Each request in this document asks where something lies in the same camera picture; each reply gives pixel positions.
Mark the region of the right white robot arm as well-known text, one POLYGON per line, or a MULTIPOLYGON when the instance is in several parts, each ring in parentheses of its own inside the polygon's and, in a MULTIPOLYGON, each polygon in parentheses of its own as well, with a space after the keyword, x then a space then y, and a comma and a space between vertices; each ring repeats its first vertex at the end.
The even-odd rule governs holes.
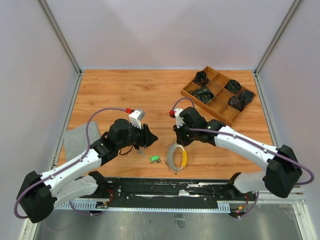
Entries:
POLYGON ((285 144, 276 147, 261 143, 219 120, 206 121, 194 107, 176 108, 170 110, 169 115, 175 119, 173 130, 179 145, 186 147, 194 141, 208 143, 236 153, 261 168, 252 173, 237 172, 230 178, 226 193, 232 200, 249 192, 266 190, 285 199, 302 175, 293 149, 285 144))

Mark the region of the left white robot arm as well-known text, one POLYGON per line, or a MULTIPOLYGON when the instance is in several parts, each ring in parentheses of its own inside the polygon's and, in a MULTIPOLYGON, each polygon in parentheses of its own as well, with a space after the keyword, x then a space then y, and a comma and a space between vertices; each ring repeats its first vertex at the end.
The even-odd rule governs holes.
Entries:
POLYGON ((77 157, 40 174, 28 173, 16 198, 15 216, 39 223, 55 208, 78 197, 103 197, 107 185, 96 169, 116 158, 123 148, 147 148, 157 140, 145 123, 137 127, 123 118, 115 120, 107 132, 77 157))

